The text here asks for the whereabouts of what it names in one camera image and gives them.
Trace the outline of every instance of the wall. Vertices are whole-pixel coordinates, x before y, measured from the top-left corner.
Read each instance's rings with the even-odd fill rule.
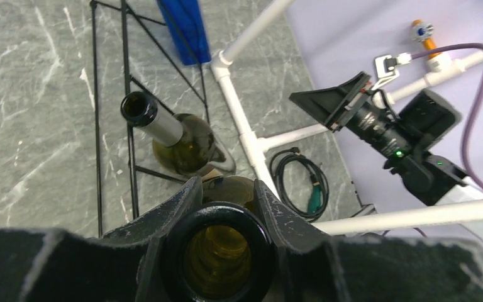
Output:
[[[483,0],[298,0],[287,15],[317,89],[341,84],[360,71],[374,76],[373,59],[378,55],[421,51],[421,46],[409,36],[410,23],[418,18],[434,25],[438,45],[483,42]],[[450,56],[464,57],[471,52],[462,50]],[[424,60],[418,61],[402,67],[400,78],[385,88],[393,91],[419,79],[428,69]],[[449,100],[464,119],[482,68],[480,64],[433,89]],[[395,109],[401,109],[409,100],[402,100]],[[463,127],[461,122],[432,151],[461,165]],[[423,206],[405,190],[399,177],[382,170],[384,158],[366,143],[348,130],[337,133],[336,139],[363,203],[374,203],[379,212]],[[475,124],[470,154],[472,166],[483,178],[483,107]],[[432,237],[474,238],[458,225],[429,227],[424,231]],[[389,235],[418,236],[413,230],[396,230]]]

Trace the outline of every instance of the bottle mouth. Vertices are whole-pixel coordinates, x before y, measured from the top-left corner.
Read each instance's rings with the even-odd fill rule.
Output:
[[[215,201],[182,217],[167,235],[164,284],[174,301],[261,301],[274,254],[261,222],[237,204]]]
[[[145,92],[131,92],[121,102],[121,115],[132,126],[149,124],[154,119],[156,111],[154,99]]]

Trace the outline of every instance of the gray marble floor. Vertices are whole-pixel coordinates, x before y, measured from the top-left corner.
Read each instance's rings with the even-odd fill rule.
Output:
[[[119,6],[119,1],[107,2]],[[137,13],[162,19],[154,1],[129,3]],[[211,50],[224,48],[268,3],[202,0]],[[119,115],[124,95],[121,18],[108,8],[99,7],[96,12],[103,216],[104,228],[110,230],[132,218],[126,130]],[[176,57],[166,27],[146,24]],[[176,112],[203,115],[198,98],[131,18],[128,32],[131,73]],[[91,40],[89,1],[0,1],[0,227],[62,227],[96,236]],[[184,67],[184,72],[193,83],[199,83],[196,69]],[[287,100],[294,91],[310,89],[311,83],[285,18],[253,43],[231,72],[257,135],[314,123]],[[234,155],[238,175],[254,178],[223,95],[208,69],[205,81],[213,129]],[[322,220],[356,212],[359,203],[354,186],[333,136],[325,133],[293,145],[322,163],[328,176],[331,198]],[[151,149],[150,139],[136,131],[137,162],[161,170]],[[311,190],[307,173],[292,165],[285,178],[292,199],[306,202]],[[140,173],[138,181],[142,213],[179,187]]]

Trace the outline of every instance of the blue container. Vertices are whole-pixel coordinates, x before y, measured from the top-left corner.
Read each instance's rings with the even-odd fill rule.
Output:
[[[157,0],[157,3],[182,63],[194,65],[197,63],[195,57],[200,63],[210,62],[212,58],[198,0]]]

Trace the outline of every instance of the black metal rack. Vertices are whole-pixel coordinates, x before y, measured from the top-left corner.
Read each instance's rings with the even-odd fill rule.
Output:
[[[163,7],[163,0],[157,0],[158,5],[167,12],[167,17],[171,19],[172,17],[169,15],[169,11]],[[97,169],[97,225],[99,230],[99,237],[103,235],[103,186],[101,180],[101,138],[100,138],[100,131],[99,131],[99,82],[98,82],[98,74],[97,74],[97,28],[96,28],[96,9],[98,6],[103,6],[108,9],[114,9],[121,12],[121,29],[122,29],[122,38],[123,38],[123,72],[125,77],[125,94],[129,94],[130,91],[130,84],[134,83],[138,86],[141,90],[146,93],[152,94],[136,77],[132,76],[130,73],[130,65],[129,65],[129,58],[128,58],[128,33],[127,33],[127,15],[130,14],[132,18],[134,18],[140,27],[145,31],[145,33],[149,36],[151,41],[158,47],[158,49],[162,52],[162,54],[167,58],[173,68],[179,73],[179,75],[184,79],[186,84],[192,89],[194,94],[199,98],[199,100],[204,105],[204,110],[206,113],[206,121],[210,124],[210,117],[208,112],[208,100],[206,98],[206,89],[204,86],[204,77],[203,77],[203,66],[199,63],[196,54],[193,52],[192,48],[190,47],[189,43],[186,40],[186,37],[180,30],[180,28],[176,28],[177,34],[184,42],[186,48],[193,56],[193,59],[197,62],[197,67],[199,68],[201,74],[201,89],[203,91],[203,95],[200,95],[197,89],[190,83],[188,78],[182,73],[180,68],[177,64],[173,61],[171,56],[165,51],[164,47],[158,42],[158,40],[154,37],[151,31],[145,26],[144,21],[149,21],[155,23],[159,26],[166,26],[164,22],[153,20],[146,16],[142,16],[136,14],[134,10],[128,5],[125,0],[121,0],[121,7],[118,8],[116,6],[103,3],[101,1],[92,0],[90,2],[91,12],[92,12],[92,35],[93,35],[93,64],[94,64],[94,105],[95,105],[95,134],[96,134],[96,169]],[[174,112],[163,102],[160,101],[160,105],[164,107],[169,113],[174,114]],[[153,171],[151,169],[147,169],[145,167],[141,167],[136,165],[135,160],[135,145],[134,145],[134,131],[133,127],[127,125],[127,141],[128,141],[128,158],[129,158],[129,169],[130,169],[130,191],[131,191],[131,202],[132,202],[132,217],[137,218],[140,215],[139,205],[138,205],[138,183],[136,181],[136,172],[146,173],[151,176],[159,177],[162,179],[166,179],[169,181],[174,181],[178,183],[184,183],[184,181],[165,175],[163,173]]]

